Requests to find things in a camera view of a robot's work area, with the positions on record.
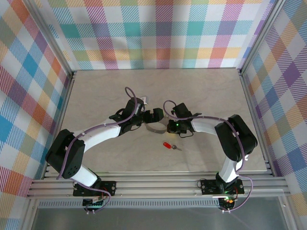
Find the black bracket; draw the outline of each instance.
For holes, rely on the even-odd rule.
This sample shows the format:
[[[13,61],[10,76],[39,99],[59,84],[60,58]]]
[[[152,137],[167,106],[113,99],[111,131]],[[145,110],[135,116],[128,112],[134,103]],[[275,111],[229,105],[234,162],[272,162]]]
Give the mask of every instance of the black bracket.
[[[73,196],[102,196],[102,192],[83,188],[77,183],[75,183],[73,187]],[[111,194],[111,196],[114,196],[116,192],[116,181],[101,181],[100,179],[98,179],[92,187],[96,189],[106,190]]]
[[[221,190],[216,185],[216,180],[200,180],[200,188],[202,195],[220,195]],[[225,195],[237,195],[244,194],[244,187],[242,180],[237,179],[228,190],[226,190],[223,194]]]
[[[45,157],[46,161],[58,173],[62,168],[66,149],[74,138],[74,134],[67,129],[60,131]],[[83,140],[76,140],[73,143],[62,175],[64,179],[73,177],[79,171],[82,165],[84,148],[85,144]]]
[[[257,139],[239,115],[232,115],[228,122],[234,127],[241,140],[245,155],[249,155],[258,145]],[[239,143],[232,129],[225,122],[214,127],[225,155],[232,161],[242,160]]]
[[[191,111],[188,110],[186,105],[184,103],[180,103],[179,105],[176,105],[173,110],[171,111],[172,114],[175,114],[178,118],[185,118],[185,117],[194,117],[199,116],[201,113],[192,114]],[[195,130],[192,127],[191,121],[193,119],[187,119],[187,120],[169,120],[167,125],[167,132],[168,133],[174,133],[179,134],[181,138],[187,138],[192,137],[195,132]],[[181,134],[186,134],[187,131],[191,132],[191,135],[189,136],[181,136]]]
[[[142,99],[137,98],[137,111],[134,116],[124,123],[119,124],[120,126],[120,133],[119,136],[123,135],[131,131],[133,126],[140,127],[142,123],[155,123],[161,121],[164,117],[163,110],[161,108],[153,109],[153,113],[150,110],[143,112],[143,108],[145,107],[144,102]],[[115,120],[116,122],[122,121],[128,118],[134,110],[135,102],[134,99],[131,98],[126,107],[124,109],[118,110],[114,115],[110,116],[109,119]]]

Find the plaid fabric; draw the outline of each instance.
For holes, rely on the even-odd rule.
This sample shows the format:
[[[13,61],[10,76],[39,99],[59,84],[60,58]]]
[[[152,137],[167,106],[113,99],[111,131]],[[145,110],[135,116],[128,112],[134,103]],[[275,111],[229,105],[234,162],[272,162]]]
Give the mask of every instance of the plaid fabric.
[[[234,67],[270,0],[37,2],[72,69],[168,69]]]
[[[0,8],[0,229],[17,229],[68,82],[21,0]]]
[[[248,44],[248,47],[247,47],[247,49],[246,49],[246,51],[245,51],[245,53],[243,55],[243,58],[242,58],[239,66],[238,66],[238,69],[241,69],[243,67],[243,64],[244,64],[246,58],[248,57],[252,47],[254,46],[255,41],[256,41],[256,39],[257,39],[257,37],[258,37],[258,35],[259,35],[259,33],[260,33],[264,23],[265,23],[265,20],[269,16],[269,13],[270,13],[274,3],[275,3],[275,0],[270,0],[270,3],[268,4],[267,8],[265,9],[265,12],[264,12],[264,14],[263,14],[263,16],[262,16],[262,18],[261,18],[261,20],[259,22],[259,25],[258,25],[257,29],[255,30],[254,35],[252,36],[252,39],[250,40],[250,42]]]
[[[279,175],[307,228],[307,0],[288,0],[245,76]]]

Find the gray floor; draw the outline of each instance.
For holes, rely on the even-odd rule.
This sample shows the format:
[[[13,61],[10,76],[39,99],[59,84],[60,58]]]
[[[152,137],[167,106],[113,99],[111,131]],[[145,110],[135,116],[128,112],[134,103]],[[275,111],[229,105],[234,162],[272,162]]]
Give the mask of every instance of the gray floor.
[[[184,102],[192,113],[223,118],[239,114],[255,134],[236,69],[78,71],[62,128],[77,131],[102,123],[125,107],[129,99],[125,86],[139,97],[149,97],[146,109],[162,108],[163,102],[170,99],[178,104]],[[165,148],[165,141],[182,151]],[[224,159],[216,136],[195,133],[181,139],[174,134],[156,134],[142,126],[89,149],[83,164],[95,172],[218,171]],[[260,147],[251,154],[244,170],[265,170]]]
[[[87,215],[80,208],[38,209],[32,230],[286,230],[277,197],[251,198],[222,214],[217,208],[106,208]]]

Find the wire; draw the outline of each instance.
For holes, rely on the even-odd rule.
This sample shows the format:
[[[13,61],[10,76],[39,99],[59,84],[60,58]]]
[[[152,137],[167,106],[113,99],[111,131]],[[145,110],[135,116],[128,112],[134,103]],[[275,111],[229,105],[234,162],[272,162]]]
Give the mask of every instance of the wire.
[[[80,133],[79,135],[77,135],[77,136],[71,141],[71,143],[69,144],[69,146],[67,147],[67,150],[66,150],[66,153],[65,153],[65,157],[64,157],[64,161],[63,161],[63,164],[62,164],[62,168],[61,168],[61,170],[60,170],[60,172],[59,172],[59,175],[58,175],[58,177],[57,177],[57,180],[60,179],[61,176],[63,175],[64,169],[65,169],[65,166],[66,166],[66,162],[67,162],[67,158],[68,158],[68,154],[69,154],[69,152],[70,152],[70,150],[71,150],[72,145],[74,144],[74,142],[75,142],[78,138],[80,138],[80,137],[83,136],[84,134],[87,134],[87,133],[89,133],[89,132],[91,132],[91,131],[93,131],[93,130],[96,130],[96,129],[98,129],[98,128],[101,128],[101,127],[119,125],[119,124],[121,124],[121,123],[124,123],[124,122],[130,120],[130,119],[133,117],[133,115],[135,114],[135,111],[136,111],[136,109],[137,109],[138,102],[137,102],[136,96],[135,96],[134,92],[132,91],[132,89],[130,89],[129,87],[125,87],[125,92],[126,92],[126,94],[127,94],[130,98],[132,98],[132,97],[130,96],[130,94],[127,92],[127,90],[129,90],[129,91],[132,93],[133,98],[134,98],[134,110],[133,110],[133,112],[131,113],[131,115],[130,115],[129,117],[127,117],[126,119],[124,119],[124,120],[122,120],[122,121],[119,121],[119,122],[109,123],[109,124],[101,124],[101,125],[97,125],[97,126],[91,127],[91,128],[89,128],[89,129],[85,130],[84,132]]]
[[[104,189],[104,190],[106,190],[106,188],[105,188],[105,187],[103,187],[103,189]],[[102,198],[103,198],[103,199],[105,199],[105,195],[104,195],[104,193],[102,193]]]
[[[237,189],[236,187],[234,187],[234,188],[235,188],[235,190],[236,190],[236,197],[235,197],[235,200],[237,200],[237,199],[238,199],[238,195],[239,195],[238,193],[239,193],[239,192],[238,192],[238,189]]]
[[[174,120],[188,120],[188,119],[210,119],[210,120],[216,120],[216,121],[222,121],[222,122],[225,122],[226,124],[228,124],[228,126],[231,128],[231,130],[233,131],[238,143],[239,143],[239,147],[240,147],[240,151],[241,151],[241,154],[242,154],[242,165],[239,169],[236,170],[236,173],[238,173],[244,166],[244,163],[245,163],[245,154],[244,154],[244,149],[243,149],[243,145],[242,145],[242,142],[239,138],[239,135],[236,133],[236,130],[235,128],[232,126],[232,124],[223,119],[223,118],[218,118],[218,117],[215,117],[215,116],[191,116],[191,117],[184,117],[184,118],[179,118],[179,117],[175,117],[175,116],[172,116],[171,114],[168,113],[168,111],[166,110],[165,108],[165,104],[167,102],[172,102],[173,104],[176,104],[175,102],[171,101],[171,100],[166,100],[164,103],[163,103],[163,110],[165,112],[165,114],[167,114],[170,118],[174,119]]]
[[[180,138],[189,138],[189,137],[194,136],[194,133],[193,133],[193,132],[191,132],[191,134],[192,134],[192,135],[189,135],[189,136],[184,136],[184,137],[182,137],[180,134],[181,134],[181,133],[179,133]]]
[[[137,128],[135,128],[135,129],[131,129],[130,131],[134,131],[134,130],[137,130],[138,128],[140,128],[141,126],[139,126],[139,127],[137,127]]]
[[[239,206],[237,206],[237,207],[235,207],[235,208],[233,208],[231,210],[224,210],[225,212],[229,212],[230,213],[232,211],[235,211],[235,210],[241,208],[247,202],[247,200],[249,199],[249,197],[251,195],[251,192],[252,192],[252,190],[254,188],[253,180],[249,176],[241,176],[241,175],[239,175],[239,177],[246,178],[246,179],[250,180],[250,183],[251,183],[250,192],[248,193],[248,196],[245,198],[245,200]]]
[[[86,185],[83,185],[83,184],[80,183],[80,182],[77,182],[77,181],[74,180],[74,179],[71,179],[71,180],[74,181],[75,183],[79,184],[79,185],[82,186],[83,188],[86,188],[86,189],[89,189],[89,190],[93,190],[93,191],[97,191],[97,192],[106,193],[106,194],[108,195],[109,199],[107,200],[107,202],[105,202],[105,204],[102,205],[102,206],[101,206],[99,209],[97,209],[96,211],[93,211],[93,214],[95,214],[95,213],[101,211],[101,210],[102,210],[105,206],[107,206],[108,203],[110,202],[110,200],[111,200],[111,194],[110,194],[107,190],[102,190],[102,189],[97,189],[97,188],[91,188],[91,187],[88,187],[88,186],[86,186]],[[87,208],[88,208],[88,206],[85,206],[85,210],[87,211],[87,213],[89,213],[89,211],[88,211]]]
[[[200,179],[196,182],[196,186],[197,186],[199,189],[202,189],[201,187],[198,186],[198,182],[201,181],[201,180],[207,180],[207,179],[205,179],[205,178],[200,178]]]
[[[173,101],[171,101],[171,100],[166,100],[166,101],[163,103],[163,110],[164,110],[165,114],[167,114],[170,118],[172,118],[172,119],[174,119],[174,120],[188,120],[188,119],[201,119],[201,118],[202,118],[202,119],[211,119],[211,120],[222,121],[222,122],[225,122],[226,124],[228,124],[228,126],[231,128],[231,130],[233,131],[233,133],[234,133],[234,135],[235,135],[235,137],[236,137],[236,139],[237,139],[237,141],[238,141],[238,144],[239,144],[239,147],[240,147],[240,151],[241,151],[241,154],[242,154],[242,165],[241,165],[240,168],[238,168],[238,169],[236,170],[236,174],[238,174],[239,171],[240,171],[241,169],[243,169],[243,166],[244,166],[244,163],[245,163],[245,153],[244,153],[243,145],[242,145],[242,142],[241,142],[241,140],[240,140],[240,138],[239,138],[239,135],[236,133],[235,128],[232,126],[232,124],[231,124],[229,121],[227,121],[227,120],[225,120],[225,119],[222,119],[222,118],[215,117],[215,116],[191,116],[191,117],[178,118],[178,117],[172,116],[171,114],[168,113],[168,111],[167,111],[166,108],[165,108],[165,104],[166,104],[167,102],[171,102],[171,103],[173,103],[174,105],[176,105],[176,103],[173,102]],[[248,196],[245,198],[245,200],[244,200],[239,206],[237,206],[237,207],[235,207],[235,208],[233,208],[233,209],[231,209],[231,210],[224,210],[224,211],[228,211],[229,213],[230,213],[231,211],[237,210],[238,208],[242,207],[242,206],[247,202],[247,200],[249,199],[249,197],[250,197],[250,195],[251,195],[251,192],[252,192],[252,190],[253,190],[253,188],[254,188],[253,181],[252,181],[252,179],[251,179],[249,176],[241,176],[241,175],[239,175],[239,177],[247,178],[247,179],[250,180],[250,182],[251,182],[250,192],[248,193]]]

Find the white robotic arm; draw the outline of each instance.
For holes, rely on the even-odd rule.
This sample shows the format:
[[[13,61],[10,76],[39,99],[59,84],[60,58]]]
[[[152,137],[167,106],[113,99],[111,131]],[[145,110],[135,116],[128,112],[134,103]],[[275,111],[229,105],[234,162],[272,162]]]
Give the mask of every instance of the white robotic arm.
[[[111,124],[115,123],[114,120],[107,119],[101,124]],[[79,134],[84,133],[85,130],[74,132],[74,135],[77,136]],[[111,138],[116,138],[119,136],[120,126],[112,125],[106,127],[100,127],[98,129],[93,130],[90,133],[82,135],[78,140],[83,140],[85,144],[84,152],[89,150],[91,147]],[[78,172],[71,177],[74,181],[80,182],[85,186],[91,187],[97,180],[97,175],[92,171],[81,165]]]
[[[214,121],[210,119],[194,119],[191,121],[192,127],[195,130],[195,132],[204,132],[204,133],[210,133],[213,135],[216,135],[215,126],[217,126],[220,121]],[[229,183],[236,179],[239,175],[236,173],[236,170],[238,170],[242,166],[243,159],[241,159],[239,162],[232,161],[228,157],[225,158],[224,165],[222,169],[219,171],[219,175],[222,178],[223,181],[226,183]]]

